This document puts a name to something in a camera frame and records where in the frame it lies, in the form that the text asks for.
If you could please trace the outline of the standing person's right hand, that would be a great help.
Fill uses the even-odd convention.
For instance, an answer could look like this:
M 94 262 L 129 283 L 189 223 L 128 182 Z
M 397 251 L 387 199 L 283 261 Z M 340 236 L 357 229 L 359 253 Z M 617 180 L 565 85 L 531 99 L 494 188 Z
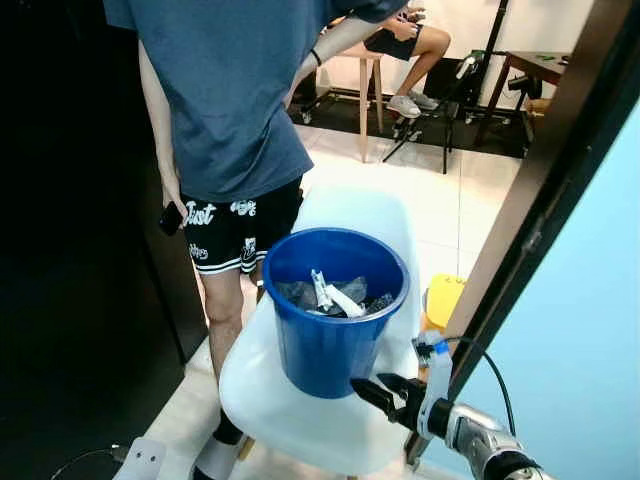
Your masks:
M 161 179 L 161 184 L 163 184 L 163 204 L 173 204 L 175 206 L 175 210 L 178 211 L 178 227 L 186 227 L 188 209 L 186 202 L 184 202 L 183 198 L 180 197 L 179 180 L 177 178 L 164 177 Z

